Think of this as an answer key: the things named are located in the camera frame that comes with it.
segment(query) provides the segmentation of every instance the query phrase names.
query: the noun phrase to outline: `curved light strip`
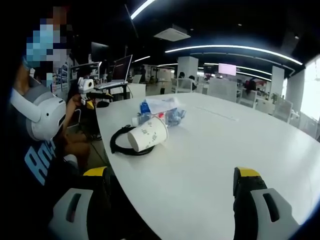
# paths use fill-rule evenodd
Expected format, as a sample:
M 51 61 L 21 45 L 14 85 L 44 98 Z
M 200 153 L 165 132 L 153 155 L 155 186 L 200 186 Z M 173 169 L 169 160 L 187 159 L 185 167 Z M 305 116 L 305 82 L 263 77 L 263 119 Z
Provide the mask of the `curved light strip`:
M 134 11 L 134 13 L 131 15 L 131 19 L 133 20 L 136 16 L 138 16 L 139 13 L 141 13 L 146 7 L 148 7 L 150 4 L 152 4 L 155 0 L 147 0 L 142 4 L 137 10 Z
M 157 67 L 173 66 L 173 65 L 178 65 L 178 63 L 162 64 L 162 65 L 158 65 Z
M 139 61 L 141 61 L 141 60 L 143 60 L 143 59 L 148 59 L 148 58 L 150 58 L 150 56 L 145 56 L 145 57 L 143 57 L 143 58 L 134 60 L 132 63 L 136 63 L 136 62 L 139 62 Z
M 250 73 L 246 73 L 246 72 L 242 72 L 242 71 L 236 71 L 237 74 L 243 74 L 243 75 L 248 75 L 248 76 L 252 76 L 252 77 L 256 77 L 258 79 L 264 79 L 264 80 L 267 80 L 269 82 L 271 82 L 271 79 L 268 79 L 268 78 L 265 78 L 263 76 L 257 76 L 257 75 L 253 75 L 253 74 L 250 74 Z
M 238 46 L 238 45 L 200 45 L 200 46 L 186 46 L 186 47 L 181 47 L 181 48 L 176 48 L 172 50 L 165 51 L 165 53 L 172 53 L 172 52 L 177 52 L 181 50 L 187 50 L 187 49 L 202 49 L 202 48 L 234 48 L 234 49 L 248 49 L 248 50 L 254 50 L 254 51 L 259 51 L 267 54 L 272 54 L 275 56 L 278 56 L 283 59 L 287 59 L 289 61 L 292 61 L 296 64 L 302 65 L 302 62 L 299 62 L 291 57 L 288 57 L 286 55 L 274 52 L 274 51 L 269 51 L 261 48 L 256 48 L 256 47 L 251 47 L 251 46 Z
M 219 64 L 218 64 L 218 63 L 209 63 L 209 62 L 206 62 L 206 63 L 204 63 L 204 65 L 219 65 Z M 266 71 L 261 71 L 261 70 L 258 70 L 258 69 L 254 69 L 254 68 L 250 68 L 250 67 L 245 67 L 245 66 L 236 66 L 236 67 L 239 68 L 239 69 L 247 69 L 247 70 L 256 71 L 256 72 L 259 72 L 259 73 L 263 73 L 263 74 L 267 74 L 267 75 L 272 76 L 271 73 L 266 72 Z

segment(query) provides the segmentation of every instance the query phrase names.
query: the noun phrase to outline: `disposable cup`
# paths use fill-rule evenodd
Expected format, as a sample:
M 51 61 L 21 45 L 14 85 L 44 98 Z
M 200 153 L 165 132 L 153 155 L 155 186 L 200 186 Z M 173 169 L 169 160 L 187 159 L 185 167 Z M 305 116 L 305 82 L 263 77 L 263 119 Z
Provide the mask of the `disposable cup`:
M 165 141 L 168 138 L 168 129 L 160 118 L 154 116 L 141 126 L 132 129 L 127 136 L 132 148 L 136 152 L 141 152 Z

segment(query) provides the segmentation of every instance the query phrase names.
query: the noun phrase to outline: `black ceiling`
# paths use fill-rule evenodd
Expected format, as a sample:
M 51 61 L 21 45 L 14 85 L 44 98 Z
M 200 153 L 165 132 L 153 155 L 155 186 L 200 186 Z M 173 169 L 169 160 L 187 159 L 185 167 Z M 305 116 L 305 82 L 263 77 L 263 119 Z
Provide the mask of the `black ceiling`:
M 132 21 L 133 27 L 128 12 L 132 14 L 145 1 L 124 0 L 112 5 L 110 1 L 90 5 L 78 2 L 74 5 L 70 17 L 76 59 L 80 63 L 87 61 L 92 41 L 109 45 L 109 57 L 113 60 L 123 57 L 127 46 L 127 54 L 133 54 L 133 59 L 151 56 L 139 64 L 176 63 L 180 56 L 199 53 L 192 55 L 199 59 L 199 65 L 206 62 L 230 63 L 271 72 L 272 63 L 251 57 L 274 61 L 295 71 L 303 66 L 247 49 L 165 51 L 195 45 L 241 45 L 281 53 L 304 64 L 320 53 L 320 20 L 318 9 L 312 4 L 294 5 L 280 0 L 156 0 Z M 187 30 L 191 38 L 171 42 L 153 37 L 172 24 Z M 211 52 L 251 57 L 208 54 Z M 287 75 L 292 72 L 285 69 Z

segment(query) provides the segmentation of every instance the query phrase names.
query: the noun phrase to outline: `ceiling vent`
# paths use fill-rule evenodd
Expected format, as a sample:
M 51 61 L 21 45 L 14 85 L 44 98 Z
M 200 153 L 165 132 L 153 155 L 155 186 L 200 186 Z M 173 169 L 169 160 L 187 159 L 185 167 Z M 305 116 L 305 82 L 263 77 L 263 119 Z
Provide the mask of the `ceiling vent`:
M 186 30 L 175 25 L 172 25 L 172 27 L 162 32 L 159 32 L 157 35 L 154 35 L 154 37 L 158 39 L 168 40 L 171 42 L 191 38 L 191 36 L 187 34 Z

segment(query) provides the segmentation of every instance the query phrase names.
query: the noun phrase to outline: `pink screen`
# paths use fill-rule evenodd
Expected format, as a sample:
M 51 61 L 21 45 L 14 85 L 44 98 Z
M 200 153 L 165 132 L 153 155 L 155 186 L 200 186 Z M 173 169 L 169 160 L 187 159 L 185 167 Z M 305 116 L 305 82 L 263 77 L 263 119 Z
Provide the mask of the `pink screen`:
M 236 71 L 237 71 L 237 66 L 236 65 L 219 63 L 218 72 L 220 74 L 228 74 L 228 75 L 235 76 L 236 75 Z

